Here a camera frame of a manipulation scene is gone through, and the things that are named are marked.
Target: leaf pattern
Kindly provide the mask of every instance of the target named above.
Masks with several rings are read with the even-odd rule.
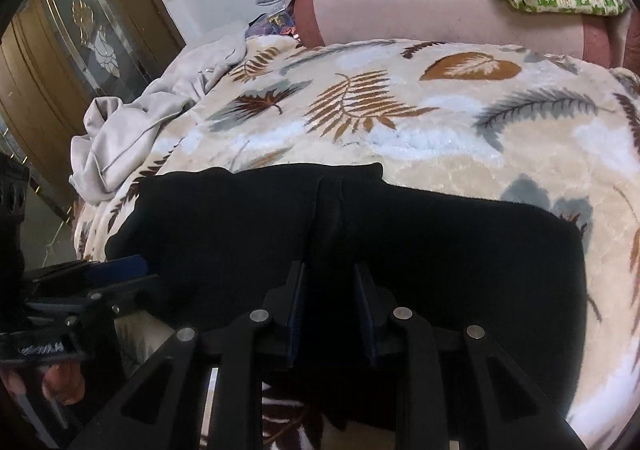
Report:
[[[439,59],[425,70],[425,80],[508,80],[522,68],[507,60],[496,60],[484,52],[459,52]]]
[[[551,204],[548,192],[526,174],[520,174],[500,196],[500,200],[511,203],[523,203],[549,211],[556,217],[573,224],[580,232],[582,249],[587,253],[593,223],[593,207],[588,197],[582,199],[567,199],[560,197]],[[587,303],[593,309],[598,323],[603,318],[593,297],[587,292]]]
[[[355,49],[372,49],[374,47],[385,47],[385,46],[393,45],[397,42],[398,42],[397,40],[375,40],[372,42],[356,42],[353,44],[340,44],[340,45],[332,45],[330,47],[322,47],[322,48],[319,48],[318,51],[315,51],[314,54],[304,56],[303,58],[299,58],[294,62],[291,62],[288,65],[285,65],[283,68],[280,69],[280,75],[284,76],[292,68],[300,67],[301,65],[304,65],[307,62],[317,60],[318,58],[331,56],[332,54],[337,54],[339,52],[353,51]]]
[[[310,83],[311,81],[303,81],[290,84],[283,80],[262,90],[249,90],[207,117],[207,121],[211,122],[209,131],[229,130],[270,108],[276,108],[282,114],[279,103]]]
[[[312,47],[310,49],[307,49],[306,47],[303,47],[302,49],[300,49],[300,51],[294,52],[292,55],[290,55],[287,60],[290,60],[292,58],[297,58],[298,56],[302,56],[302,54],[305,54],[306,52],[316,52],[319,51],[320,49],[322,49],[321,47]]]
[[[229,72],[229,76],[234,81],[247,81],[255,80],[258,76],[267,73],[267,67],[269,63],[279,54],[275,47],[269,47],[264,51],[258,52],[253,58],[245,60],[238,67]]]
[[[361,124],[367,132],[371,132],[374,123],[395,130],[396,124],[390,118],[416,117],[437,109],[397,102],[389,94],[386,70],[370,70],[353,77],[339,73],[337,76],[344,80],[319,94],[305,113],[310,116],[305,123],[311,125],[308,132],[322,128],[323,136],[335,129],[334,141],[337,141],[347,129],[355,132]]]
[[[115,224],[116,219],[118,218],[118,215],[122,211],[122,208],[124,207],[124,205],[127,204],[129,201],[131,201],[133,198],[138,197],[138,194],[140,193],[140,182],[142,182],[147,177],[152,177],[156,175],[160,171],[160,168],[162,168],[164,164],[167,162],[167,160],[169,159],[169,156],[174,152],[174,149],[175,147],[172,148],[171,151],[162,159],[158,161],[154,161],[146,169],[140,171],[140,173],[138,174],[138,177],[133,179],[133,182],[129,185],[129,188],[127,189],[127,193],[113,207],[113,210],[111,210],[111,217],[109,217],[109,223],[107,224],[107,233],[111,232],[111,228],[113,228],[113,224]]]
[[[82,225],[82,229],[80,230],[80,239],[78,242],[78,259],[79,260],[91,260],[91,256],[87,255],[87,259],[84,258],[84,253],[86,251],[86,243],[89,239],[89,231],[91,230],[91,225],[94,221],[89,221],[88,223],[84,223]]]
[[[549,115],[554,119],[574,117],[576,112],[597,115],[598,110],[589,96],[567,89],[539,88],[513,94],[487,107],[476,117],[474,126],[487,143],[501,152],[503,147],[498,134],[509,123],[533,121],[537,117],[545,119]]]
[[[640,156],[640,119],[638,119],[638,110],[636,110],[636,106],[631,100],[623,94],[614,94],[614,96],[618,100],[618,103],[620,103],[622,110],[625,111],[626,120],[629,123],[631,134],[634,137],[634,146],[636,147],[638,156]]]
[[[418,51],[422,51],[423,49],[426,49],[427,47],[433,47],[436,45],[444,45],[446,42],[420,42],[419,44],[416,45],[412,45],[410,47],[404,48],[404,51],[402,52],[402,57],[406,58],[407,60],[411,60],[411,58],[414,57],[414,54]]]
[[[640,78],[634,72],[621,68],[610,68],[609,72],[611,76],[616,78],[618,82],[624,87],[625,92],[636,99],[640,96]]]
[[[559,56],[557,54],[539,54],[535,51],[529,51],[527,56],[525,56],[524,61],[527,64],[537,64],[538,62],[548,61],[553,63],[556,67],[562,68],[562,70],[566,70],[576,76],[578,75],[578,67],[574,62],[572,62],[572,59],[569,56],[564,54]]]
[[[640,298],[640,221],[638,220],[638,216],[636,215],[634,207],[631,205],[631,202],[629,201],[628,197],[626,197],[624,192],[616,186],[614,186],[613,189],[626,202],[626,205],[629,207],[629,210],[631,210],[631,214],[635,218],[637,225],[636,232],[634,233],[634,237],[631,242],[631,252],[629,254],[629,273],[635,273],[634,289],[631,295],[631,306],[633,306]],[[636,310],[633,327],[631,327],[632,336],[636,334],[638,325],[640,325],[640,303],[638,304],[638,309]],[[640,349],[639,353],[636,355],[634,367],[638,364],[638,362],[640,362]]]
[[[251,159],[250,161],[242,164],[238,168],[238,170],[236,170],[234,173],[244,172],[245,170],[253,170],[255,168],[263,168],[264,166],[272,165],[274,162],[278,161],[279,159],[282,159],[282,157],[284,157],[284,155],[292,148],[293,148],[292,146],[289,146],[286,148],[280,148],[280,149],[274,150],[273,152],[269,152],[268,154],[261,155],[260,157],[257,157],[255,159]]]
[[[262,445],[264,450],[305,450],[303,435],[313,450],[320,450],[322,414],[310,405],[293,401],[269,387],[262,391]]]

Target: glass panel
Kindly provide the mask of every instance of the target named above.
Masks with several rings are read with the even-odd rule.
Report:
[[[95,96],[136,99],[150,83],[145,61],[109,0],[45,0],[72,68]]]

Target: floor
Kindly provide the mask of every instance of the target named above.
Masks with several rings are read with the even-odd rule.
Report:
[[[20,245],[27,271],[76,259],[71,227],[62,223],[31,188],[20,231]]]

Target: brown leaf print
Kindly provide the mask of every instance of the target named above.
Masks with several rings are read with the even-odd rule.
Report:
[[[113,227],[113,224],[115,224],[116,219],[118,218],[118,215],[122,211],[122,208],[124,207],[124,205],[127,204],[134,197],[137,197],[138,193],[140,193],[140,182],[142,182],[147,177],[152,177],[156,175],[159,172],[160,168],[162,168],[164,164],[167,162],[167,160],[169,159],[169,156],[174,152],[174,149],[175,147],[171,149],[171,151],[162,159],[158,161],[154,161],[146,169],[140,171],[138,177],[133,179],[133,182],[129,185],[129,189],[127,190],[127,193],[113,207],[113,210],[111,210],[111,217],[109,218],[109,222],[107,224],[107,233],[111,232],[111,228]]]
[[[569,215],[563,215],[560,213],[560,219],[567,221],[568,223],[573,224],[578,231],[580,231],[580,237],[583,238],[587,228],[589,227],[588,223],[584,223],[581,226],[578,226],[578,221],[580,220],[580,213],[570,213]]]
[[[289,150],[293,147],[289,146],[286,148],[280,148],[278,150],[274,150],[273,152],[269,152],[268,154],[261,155],[255,159],[251,159],[249,162],[242,164],[236,172],[244,172],[245,170],[253,170],[255,168],[263,168],[264,166],[272,165],[274,162],[281,159]]]
[[[86,251],[86,243],[89,239],[89,231],[91,230],[91,225],[93,221],[89,221],[88,223],[84,223],[82,225],[82,229],[80,230],[80,239],[78,242],[78,259],[84,260],[84,252]]]
[[[282,80],[262,90],[248,90],[207,117],[207,121],[211,122],[209,131],[228,130],[270,108],[276,108],[282,114],[280,102],[309,84],[311,81],[290,84]]]
[[[484,52],[459,52],[445,56],[425,70],[425,80],[508,80],[522,68],[507,60],[496,60]]]
[[[636,147],[636,152],[638,152],[638,155],[640,156],[640,119],[638,119],[638,110],[636,110],[636,106],[631,102],[631,100],[623,94],[614,94],[614,96],[616,96],[622,110],[625,111],[626,120],[629,123],[629,129],[634,137],[634,146]]]
[[[314,450],[320,450],[323,430],[322,414],[314,407],[292,401],[273,387],[262,391],[264,450],[271,450],[274,443],[278,450],[303,450],[301,432]]]
[[[631,214],[635,218],[636,224],[638,225],[638,229],[636,229],[634,238],[631,243],[631,252],[629,255],[629,271],[630,273],[633,273],[635,270],[634,288],[631,296],[631,306],[633,307],[636,301],[638,300],[638,297],[640,296],[640,221],[638,221],[638,215],[636,214],[634,207],[631,205],[631,202],[629,201],[628,197],[626,197],[624,192],[619,188],[617,188],[616,186],[614,186],[613,189],[626,202],[626,205],[629,207],[629,210],[631,210]],[[636,334],[636,331],[638,330],[638,326],[640,325],[640,303],[636,307],[637,307],[636,315],[634,317],[634,323],[631,327],[632,336]],[[634,360],[634,369],[636,368],[639,362],[640,362],[640,345],[638,345],[638,351],[636,352],[636,359]],[[636,382],[636,388],[638,387],[638,385],[640,385],[640,377]]]
[[[264,51],[258,52],[253,58],[245,60],[238,67],[229,72],[229,76],[234,81],[255,80],[258,76],[266,74],[269,63],[279,54],[280,51],[275,47],[269,47]]]
[[[636,99],[640,96],[640,78],[634,72],[618,70],[617,68],[610,68],[609,72],[611,76],[616,78],[618,82],[625,88],[626,93]]]
[[[589,293],[587,293],[587,303],[593,309],[593,313],[594,315],[596,315],[596,320],[598,321],[598,324],[602,324],[602,315],[600,314],[600,309],[598,308],[598,305],[596,304],[595,300],[591,297]]]
[[[412,45],[411,47],[405,48],[404,51],[402,52],[402,57],[406,58],[407,60],[411,60],[411,58],[414,57],[414,54],[418,51],[422,51],[427,47],[433,47],[436,45],[444,45],[444,44],[446,44],[446,42],[420,42],[419,44]]]
[[[319,51],[320,49],[322,49],[321,47],[312,47],[310,49],[302,48],[300,49],[300,51],[298,52],[294,52],[292,55],[290,55],[287,60],[290,60],[291,58],[297,58],[298,56],[301,56],[302,54],[305,54],[305,52],[316,52]]]
[[[393,117],[416,117],[437,107],[418,108],[397,102],[389,94],[386,70],[372,70],[357,76],[337,74],[344,78],[319,94],[312,103],[311,109],[305,113],[310,116],[306,125],[311,125],[308,132],[322,128],[321,136],[335,129],[334,141],[351,127],[355,132],[360,123],[365,131],[371,132],[374,119],[393,130],[396,124]]]

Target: bed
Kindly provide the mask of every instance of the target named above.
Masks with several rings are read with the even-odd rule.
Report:
[[[523,46],[387,39],[304,48],[252,36],[244,59],[162,126],[113,197],[84,205],[74,243],[80,258],[104,260],[142,179],[212,166],[379,162],[391,184],[543,208],[582,236],[587,334],[566,418],[588,448],[605,449],[640,403],[639,94],[626,68]],[[146,313],[117,329],[139,363],[172,333]],[[263,430],[274,450],[393,445],[388,431],[338,428],[271,388]]]

